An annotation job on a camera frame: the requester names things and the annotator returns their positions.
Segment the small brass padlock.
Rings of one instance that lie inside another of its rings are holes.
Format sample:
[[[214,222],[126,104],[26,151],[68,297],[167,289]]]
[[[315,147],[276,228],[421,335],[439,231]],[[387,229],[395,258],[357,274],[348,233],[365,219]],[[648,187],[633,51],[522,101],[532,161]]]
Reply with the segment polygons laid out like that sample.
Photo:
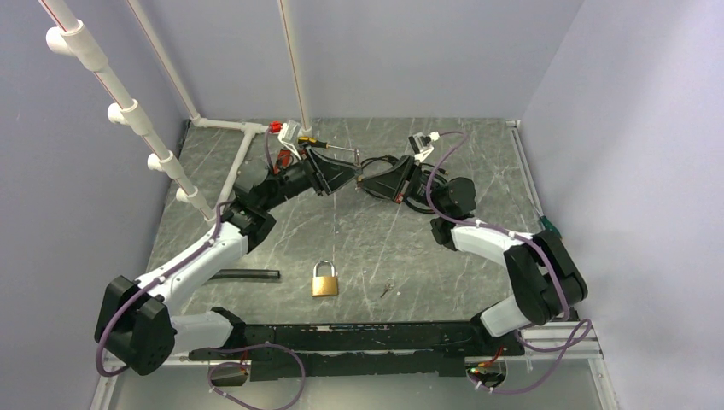
[[[363,168],[361,166],[361,156],[360,156],[359,149],[354,150],[354,165],[356,166],[355,189],[360,190],[361,181],[364,177],[363,177]]]

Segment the yellow black screwdriver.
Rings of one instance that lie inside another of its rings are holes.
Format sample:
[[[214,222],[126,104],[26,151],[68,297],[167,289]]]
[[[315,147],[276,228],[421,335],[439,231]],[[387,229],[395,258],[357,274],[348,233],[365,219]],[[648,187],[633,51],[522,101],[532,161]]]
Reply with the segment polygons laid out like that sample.
[[[342,147],[342,146],[334,145],[334,144],[331,144],[331,143],[328,143],[325,141],[318,140],[316,138],[305,137],[305,136],[297,138],[297,143],[300,146],[314,148],[314,149],[337,149],[337,150],[348,151],[348,152],[353,152],[353,153],[358,152],[356,149],[353,149],[353,148]]]

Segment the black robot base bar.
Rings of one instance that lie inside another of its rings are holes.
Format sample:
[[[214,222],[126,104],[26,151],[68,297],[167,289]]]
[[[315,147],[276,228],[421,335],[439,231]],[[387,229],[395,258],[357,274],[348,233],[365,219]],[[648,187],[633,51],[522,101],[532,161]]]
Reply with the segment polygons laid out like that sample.
[[[434,373],[463,377],[477,360],[521,357],[512,334],[491,337],[479,319],[388,323],[246,324],[220,348],[190,351],[192,361],[250,362],[254,381]]]

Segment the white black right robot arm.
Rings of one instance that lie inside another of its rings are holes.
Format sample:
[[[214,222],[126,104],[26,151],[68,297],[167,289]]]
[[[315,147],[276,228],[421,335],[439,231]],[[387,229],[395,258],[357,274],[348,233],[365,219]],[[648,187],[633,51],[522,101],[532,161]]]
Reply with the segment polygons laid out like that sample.
[[[587,298],[587,284],[554,231],[530,234],[484,223],[473,215],[474,182],[439,178],[437,173],[404,155],[391,168],[360,177],[358,185],[379,199],[426,205],[435,215],[430,224],[439,245],[481,256],[507,271],[511,296],[472,319],[470,342],[475,351],[491,354],[502,345],[504,335],[564,317]]]

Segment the small silver key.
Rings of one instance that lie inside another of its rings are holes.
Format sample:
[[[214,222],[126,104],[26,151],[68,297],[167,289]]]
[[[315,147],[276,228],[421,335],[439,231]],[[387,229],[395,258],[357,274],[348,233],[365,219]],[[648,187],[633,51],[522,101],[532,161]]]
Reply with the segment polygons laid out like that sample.
[[[383,286],[382,294],[380,295],[380,297],[385,297],[391,290],[394,289],[394,287],[395,281],[392,278],[389,278]]]

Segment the green handled screwdriver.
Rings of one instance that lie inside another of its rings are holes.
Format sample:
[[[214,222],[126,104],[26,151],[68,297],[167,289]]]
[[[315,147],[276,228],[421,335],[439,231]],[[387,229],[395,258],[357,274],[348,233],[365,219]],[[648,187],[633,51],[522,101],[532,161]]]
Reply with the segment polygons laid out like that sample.
[[[563,235],[562,235],[561,231],[544,214],[542,208],[540,206],[535,206],[534,209],[535,209],[535,212],[537,213],[540,226],[546,231],[551,231],[553,234],[556,235],[557,238],[563,239]]]

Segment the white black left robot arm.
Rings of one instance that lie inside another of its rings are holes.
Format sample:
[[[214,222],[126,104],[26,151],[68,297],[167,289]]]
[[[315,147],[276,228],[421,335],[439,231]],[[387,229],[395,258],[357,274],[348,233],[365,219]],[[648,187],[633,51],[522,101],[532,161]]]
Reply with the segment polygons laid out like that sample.
[[[249,166],[230,200],[216,206],[213,227],[166,264],[135,279],[119,276],[104,291],[96,323],[96,369],[104,377],[128,369],[144,376],[170,356],[197,349],[226,359],[245,347],[245,324],[222,307],[182,315],[180,308],[219,271],[258,247],[276,224],[271,210],[307,190],[331,195],[361,174],[358,165],[304,148],[276,170]]]

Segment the large brass padlock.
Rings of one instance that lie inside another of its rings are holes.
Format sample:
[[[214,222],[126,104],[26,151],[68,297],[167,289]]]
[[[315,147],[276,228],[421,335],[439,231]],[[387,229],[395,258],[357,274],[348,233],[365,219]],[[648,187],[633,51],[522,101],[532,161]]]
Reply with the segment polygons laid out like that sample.
[[[328,274],[322,274],[320,269],[328,267]],[[339,281],[335,265],[331,261],[322,260],[315,264],[312,271],[312,297],[326,297],[339,295]]]

